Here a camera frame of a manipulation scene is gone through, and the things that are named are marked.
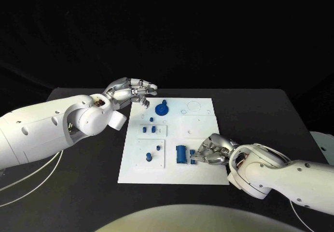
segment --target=black table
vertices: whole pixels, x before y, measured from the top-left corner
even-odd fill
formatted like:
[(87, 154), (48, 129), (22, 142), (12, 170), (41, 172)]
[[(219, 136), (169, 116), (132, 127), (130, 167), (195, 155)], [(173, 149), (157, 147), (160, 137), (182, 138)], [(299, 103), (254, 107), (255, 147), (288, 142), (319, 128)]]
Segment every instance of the black table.
[[(49, 99), (101, 93), (103, 89), (54, 90)], [(160, 89), (159, 97), (212, 98), (219, 131), (241, 144), (261, 143), (290, 158), (327, 163), (284, 91), (278, 89)], [(120, 112), (130, 116), (129, 106)], [(60, 167), (25, 199), (0, 208), (2, 231), (94, 231), (120, 217), (169, 204), (211, 204), (265, 215), (307, 230), (286, 196), (276, 190), (260, 200), (234, 185), (119, 184), (127, 123), (121, 131), (81, 140), (64, 152)], [(32, 173), (49, 160), (12, 167), (2, 186)], [(0, 193), (2, 203), (22, 196), (45, 179), (37, 176)], [(316, 231), (334, 230), (334, 217), (304, 207), (297, 212)]]

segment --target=white board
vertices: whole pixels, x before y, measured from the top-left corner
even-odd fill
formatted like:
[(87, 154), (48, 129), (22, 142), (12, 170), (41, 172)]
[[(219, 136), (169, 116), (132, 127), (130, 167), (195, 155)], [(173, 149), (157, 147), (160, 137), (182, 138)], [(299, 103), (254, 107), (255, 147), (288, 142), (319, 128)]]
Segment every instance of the white board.
[[(169, 113), (159, 116), (155, 109), (163, 100)], [(202, 162), (192, 165), (189, 158), (191, 150), (199, 149), (212, 133), (219, 133), (212, 99), (149, 98), (149, 101), (147, 110), (140, 104), (132, 106), (119, 183), (228, 185), (225, 166)], [(162, 152), (156, 149), (159, 143), (165, 144)], [(178, 145), (188, 147), (188, 164), (176, 163)], [(152, 162), (146, 160), (147, 152), (153, 154)]]

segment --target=blue object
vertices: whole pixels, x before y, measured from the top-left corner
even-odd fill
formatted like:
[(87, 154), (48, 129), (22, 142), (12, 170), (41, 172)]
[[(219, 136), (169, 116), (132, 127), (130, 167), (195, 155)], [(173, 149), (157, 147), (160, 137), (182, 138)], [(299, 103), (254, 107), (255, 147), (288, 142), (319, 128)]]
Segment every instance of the blue object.
[(152, 162), (152, 153), (146, 154), (146, 159), (147, 159), (149, 162)]
[[(195, 154), (195, 150), (191, 150), (191, 155)], [(191, 159), (191, 164), (196, 164), (196, 161)]]
[(168, 101), (163, 100), (163, 103), (156, 106), (156, 114), (165, 116), (169, 113)]
[(176, 162), (178, 163), (188, 163), (188, 158), (186, 158), (186, 146), (179, 145), (176, 146)]

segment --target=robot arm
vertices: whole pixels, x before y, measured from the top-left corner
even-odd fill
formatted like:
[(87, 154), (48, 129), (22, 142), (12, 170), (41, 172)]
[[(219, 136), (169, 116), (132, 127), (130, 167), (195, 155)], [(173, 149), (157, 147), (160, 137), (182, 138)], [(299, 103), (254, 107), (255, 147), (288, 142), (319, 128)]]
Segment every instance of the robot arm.
[(146, 94), (156, 95), (156, 90), (147, 81), (123, 78), (103, 94), (54, 100), (8, 113), (0, 117), (0, 169), (45, 159), (101, 133), (107, 125), (120, 130), (127, 117), (116, 110), (130, 102), (149, 108)]
[[(214, 137), (218, 136), (214, 134), (209, 141), (216, 142)], [(222, 136), (221, 139), (227, 146), (232, 145), (232, 140)], [(211, 147), (218, 145), (222, 146), (222, 143), (209, 145), (206, 152), (211, 153)], [(291, 161), (284, 154), (261, 144), (224, 147), (224, 153), (205, 157), (202, 147), (192, 159), (209, 164), (229, 159), (228, 179), (251, 196), (264, 199), (271, 189), (276, 189), (296, 204), (334, 215), (333, 166), (303, 160)]]

